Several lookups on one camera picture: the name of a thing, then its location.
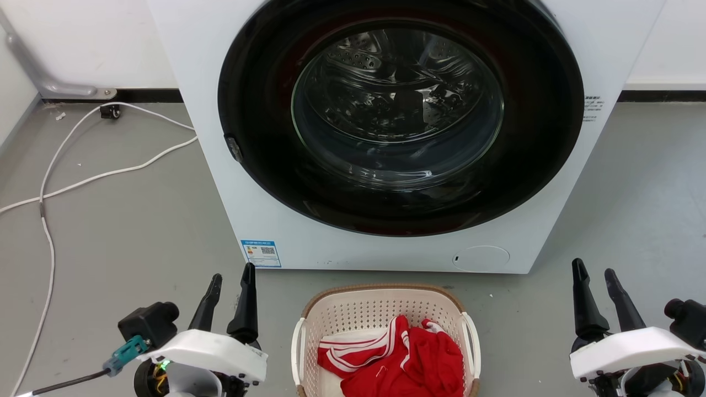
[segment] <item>basket handle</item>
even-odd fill
[[[297,386],[301,385],[299,364],[304,361],[304,320],[306,320],[304,317],[299,319],[292,335],[292,377]]]
[[[476,325],[473,324],[473,320],[471,320],[471,316],[468,313],[463,312],[461,315],[464,320],[464,328],[466,328],[467,334],[470,335],[471,344],[473,345],[473,351],[471,351],[471,348],[466,344],[466,354],[473,357],[473,376],[478,379],[481,376],[481,343],[478,339],[478,330],[476,330]]]

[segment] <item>red garment with white stripes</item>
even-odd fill
[[[462,397],[461,350],[438,324],[421,324],[398,316],[379,338],[322,338],[318,363],[343,378],[346,397]]]

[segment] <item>floor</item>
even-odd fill
[[[54,151],[91,108],[36,109],[0,158],[0,207],[38,195]],[[148,108],[189,121],[182,105]],[[483,396],[592,396],[568,363],[570,261],[585,260],[597,304],[614,327],[602,285],[609,266],[649,325],[669,325],[662,310],[671,298],[706,302],[705,129],[705,104],[619,104],[529,275],[260,271],[260,342],[270,359],[268,380],[249,396],[296,395],[291,332],[317,292],[407,281],[441,285],[466,305],[481,334]],[[47,191],[140,164],[192,136],[132,109],[117,122],[96,117],[59,159]],[[137,307],[172,301],[185,328],[216,272],[225,281],[214,329],[225,330],[244,261],[198,143],[144,170],[49,198],[47,217],[56,287],[21,391],[99,370],[121,345],[117,321]],[[0,271],[0,395],[7,395],[47,292],[49,249],[36,203],[0,215]],[[53,396],[133,395],[135,368]]]

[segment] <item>blue and white sticker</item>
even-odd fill
[[[280,255],[274,241],[240,240],[248,262],[258,268],[281,268]]]

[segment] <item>white wall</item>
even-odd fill
[[[0,0],[0,8],[60,80],[177,86],[145,0]],[[705,39],[706,0],[667,0],[626,87],[706,90]]]
[[[37,97],[37,89],[15,60],[0,28],[0,148]]]
[[[626,89],[706,90],[706,0],[667,0]]]

